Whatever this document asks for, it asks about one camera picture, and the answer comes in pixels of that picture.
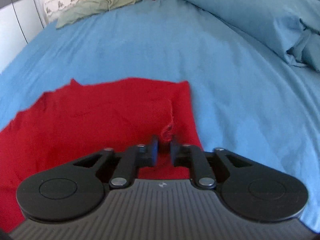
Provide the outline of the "teal rolled duvet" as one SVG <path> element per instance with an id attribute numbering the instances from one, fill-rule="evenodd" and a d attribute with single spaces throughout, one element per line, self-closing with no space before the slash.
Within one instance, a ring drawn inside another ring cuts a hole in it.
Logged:
<path id="1" fill-rule="evenodd" d="M 319 0 L 186 0 L 252 36 L 287 64 L 319 71 Z"/>

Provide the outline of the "green pillow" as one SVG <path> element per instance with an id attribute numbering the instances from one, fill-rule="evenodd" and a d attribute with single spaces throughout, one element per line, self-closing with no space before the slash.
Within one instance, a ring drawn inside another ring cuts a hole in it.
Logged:
<path id="1" fill-rule="evenodd" d="M 127 5 L 133 5 L 141 0 L 82 0 L 66 11 L 57 19 L 56 29 L 61 29 L 84 18 L 108 12 Z"/>

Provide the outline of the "blue bed sheet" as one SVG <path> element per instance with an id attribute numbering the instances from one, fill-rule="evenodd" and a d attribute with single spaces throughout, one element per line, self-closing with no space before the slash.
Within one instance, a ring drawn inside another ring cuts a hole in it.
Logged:
<path id="1" fill-rule="evenodd" d="M 185 0 L 143 0 L 56 29 L 1 74 L 1 127 L 75 79 L 190 83 L 202 146 L 222 146 L 305 183 L 303 222 L 319 230 L 319 74 L 291 67 L 243 31 Z"/>

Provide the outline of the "white wardrobe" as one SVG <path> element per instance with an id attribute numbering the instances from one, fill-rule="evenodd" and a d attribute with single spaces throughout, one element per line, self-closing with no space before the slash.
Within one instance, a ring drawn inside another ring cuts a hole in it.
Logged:
<path id="1" fill-rule="evenodd" d="M 45 26 L 41 0 L 1 0 L 1 71 Z"/>

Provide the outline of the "red knit garment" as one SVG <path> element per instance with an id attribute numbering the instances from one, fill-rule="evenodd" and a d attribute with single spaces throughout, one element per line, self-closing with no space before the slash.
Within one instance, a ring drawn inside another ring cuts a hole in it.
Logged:
<path id="1" fill-rule="evenodd" d="M 117 152 L 159 137 L 201 146 L 189 83 L 129 78 L 97 85 L 72 80 L 45 92 L 1 129 L 1 229 L 23 221 L 16 201 L 19 183 L 109 147 Z"/>

